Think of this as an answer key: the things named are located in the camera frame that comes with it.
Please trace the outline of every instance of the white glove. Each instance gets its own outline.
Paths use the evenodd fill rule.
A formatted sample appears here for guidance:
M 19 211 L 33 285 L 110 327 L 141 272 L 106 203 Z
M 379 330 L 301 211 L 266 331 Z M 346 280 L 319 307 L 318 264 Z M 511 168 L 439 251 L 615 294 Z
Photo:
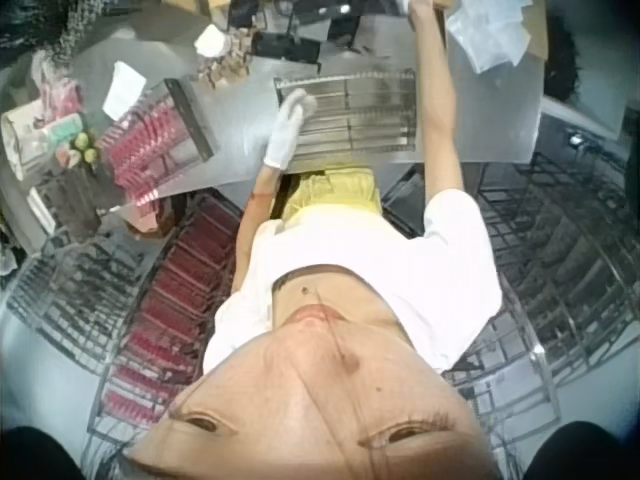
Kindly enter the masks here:
M 296 152 L 300 128 L 317 108 L 316 99 L 301 88 L 289 94 L 280 106 L 276 124 L 271 132 L 264 157 L 265 165 L 282 171 L 289 167 L 289 162 Z

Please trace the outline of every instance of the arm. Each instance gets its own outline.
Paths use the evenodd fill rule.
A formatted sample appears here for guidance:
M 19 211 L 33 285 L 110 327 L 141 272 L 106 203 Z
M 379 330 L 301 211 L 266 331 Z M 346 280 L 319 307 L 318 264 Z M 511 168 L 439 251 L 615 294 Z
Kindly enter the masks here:
M 427 196 L 433 198 L 443 190 L 464 190 L 454 145 L 456 94 L 432 2 L 410 0 L 409 15 L 418 52 L 425 182 Z
M 236 272 L 231 286 L 232 293 L 240 290 L 247 275 L 253 240 L 260 225 L 269 220 L 271 203 L 278 191 L 281 175 L 281 170 L 267 165 L 258 173 L 236 238 Z
M 282 103 L 269 138 L 260 170 L 245 208 L 236 239 L 236 272 L 231 293 L 240 290 L 251 260 L 251 249 L 260 225 L 269 220 L 271 203 L 278 191 L 280 177 L 293 158 L 298 133 L 304 122 L 317 107 L 315 99 L 304 90 L 293 91 Z

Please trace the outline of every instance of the person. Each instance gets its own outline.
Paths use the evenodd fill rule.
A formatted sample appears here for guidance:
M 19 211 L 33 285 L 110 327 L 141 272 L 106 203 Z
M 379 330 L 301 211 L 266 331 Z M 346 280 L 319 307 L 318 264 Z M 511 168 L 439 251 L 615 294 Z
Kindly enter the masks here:
M 269 220 L 317 101 L 281 107 L 242 218 L 230 298 L 204 376 L 131 448 L 159 478 L 488 479 L 499 476 L 466 402 L 439 375 L 502 300 L 454 146 L 455 93 L 429 0 L 411 0 L 427 204 L 425 235 L 381 216 L 372 173 L 300 178 Z

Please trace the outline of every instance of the wire rack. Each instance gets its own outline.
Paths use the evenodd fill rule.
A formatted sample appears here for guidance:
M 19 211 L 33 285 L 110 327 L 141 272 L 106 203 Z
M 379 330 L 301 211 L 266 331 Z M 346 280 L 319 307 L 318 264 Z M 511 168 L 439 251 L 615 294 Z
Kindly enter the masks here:
M 475 412 L 494 449 L 556 425 L 560 405 L 544 349 L 504 276 L 501 311 L 444 378 Z
M 158 187 L 216 152 L 206 125 L 188 82 L 165 79 L 146 91 L 96 146 L 127 200 L 147 215 L 157 212 Z
M 104 369 L 139 291 L 144 255 L 122 238 L 71 243 L 65 232 L 25 265 L 7 308 L 91 373 Z
M 619 341 L 640 318 L 640 241 L 616 175 L 605 156 L 561 165 L 538 154 L 528 167 L 487 165 L 481 179 L 496 264 L 557 385 L 636 341 Z
M 129 442 L 202 375 L 213 317 L 231 291 L 241 212 L 214 191 L 190 210 L 152 268 L 101 376 L 90 439 Z M 89 440 L 84 456 L 91 448 Z
M 318 101 L 317 112 L 300 132 L 293 165 L 326 157 L 348 160 L 353 154 L 413 151 L 415 81 L 412 70 L 275 79 L 280 104 L 296 88 L 304 88 Z

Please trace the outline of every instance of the white t-shirt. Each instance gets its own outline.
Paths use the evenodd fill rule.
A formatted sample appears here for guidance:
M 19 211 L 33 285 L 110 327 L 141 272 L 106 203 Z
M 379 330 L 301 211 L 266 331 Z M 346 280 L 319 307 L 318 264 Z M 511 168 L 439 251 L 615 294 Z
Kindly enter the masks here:
M 318 205 L 286 229 L 260 226 L 241 289 L 216 313 L 204 372 L 272 328 L 273 284 L 313 265 L 339 265 L 382 297 L 418 354 L 450 369 L 502 302 L 487 230 L 475 201 L 459 190 L 436 195 L 424 237 L 408 240 L 384 218 L 346 206 Z

